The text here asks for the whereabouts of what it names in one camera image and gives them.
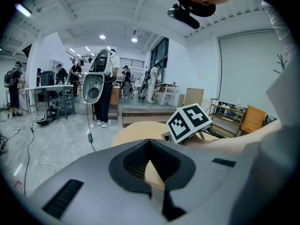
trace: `round wooden tabletop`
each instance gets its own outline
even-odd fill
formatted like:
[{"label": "round wooden tabletop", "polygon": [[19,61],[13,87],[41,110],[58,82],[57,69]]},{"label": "round wooden tabletop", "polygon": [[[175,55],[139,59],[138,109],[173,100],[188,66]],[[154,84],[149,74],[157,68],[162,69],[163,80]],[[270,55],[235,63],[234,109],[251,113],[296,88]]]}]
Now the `round wooden tabletop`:
[{"label": "round wooden tabletop", "polygon": [[[167,132],[169,132],[168,126],[163,123],[153,121],[136,122],[129,125],[115,136],[112,142],[112,147],[142,139],[163,140],[164,138],[162,134]],[[205,140],[216,139],[215,137],[205,133],[197,134],[197,136]],[[161,180],[151,162],[149,162],[146,167],[145,182],[155,188],[161,190],[165,189],[164,182]]]}]

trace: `orange chair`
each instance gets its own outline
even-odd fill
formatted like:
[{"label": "orange chair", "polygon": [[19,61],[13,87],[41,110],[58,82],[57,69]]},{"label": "orange chair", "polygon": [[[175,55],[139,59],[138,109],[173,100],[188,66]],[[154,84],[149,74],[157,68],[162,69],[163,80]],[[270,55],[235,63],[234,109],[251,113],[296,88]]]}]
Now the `orange chair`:
[{"label": "orange chair", "polygon": [[266,112],[248,105],[245,118],[240,127],[242,135],[252,133],[262,128],[265,115]]}]

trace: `fluorescent light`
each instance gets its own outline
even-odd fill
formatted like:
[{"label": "fluorescent light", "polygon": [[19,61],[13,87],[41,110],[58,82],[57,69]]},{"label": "fluorescent light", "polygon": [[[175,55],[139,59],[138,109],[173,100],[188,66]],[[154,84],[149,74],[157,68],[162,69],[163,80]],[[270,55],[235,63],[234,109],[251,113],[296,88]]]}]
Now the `fluorescent light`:
[{"label": "fluorescent light", "polygon": [[30,17],[30,15],[32,14],[32,12],[28,8],[19,3],[15,4],[15,8],[18,9],[21,13],[23,13],[26,17]]}]

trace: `staircase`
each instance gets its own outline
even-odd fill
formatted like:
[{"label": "staircase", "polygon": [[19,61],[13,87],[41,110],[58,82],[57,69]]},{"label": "staircase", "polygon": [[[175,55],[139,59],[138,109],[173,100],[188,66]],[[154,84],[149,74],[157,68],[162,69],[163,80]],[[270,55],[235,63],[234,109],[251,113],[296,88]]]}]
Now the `staircase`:
[{"label": "staircase", "polygon": [[176,108],[156,108],[156,109],[123,109],[122,123],[126,128],[130,124],[140,121],[155,121],[166,123],[176,111]]}]

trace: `railing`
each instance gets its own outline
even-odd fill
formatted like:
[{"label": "railing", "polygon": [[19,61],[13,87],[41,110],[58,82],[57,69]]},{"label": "railing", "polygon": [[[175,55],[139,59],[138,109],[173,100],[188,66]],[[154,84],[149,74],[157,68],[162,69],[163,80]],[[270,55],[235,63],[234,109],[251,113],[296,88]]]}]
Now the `railing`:
[{"label": "railing", "polygon": [[120,68],[124,66],[132,67],[132,68],[144,68],[144,61],[128,59],[128,58],[120,58]]},{"label": "railing", "polygon": [[[89,58],[92,58],[94,60],[95,57],[92,56],[74,57],[73,63],[75,63],[76,60],[84,60],[84,63],[89,63]],[[144,68],[144,64],[145,64],[144,61],[128,59],[128,58],[120,58],[120,68],[123,68],[126,65],[130,68]]]}]

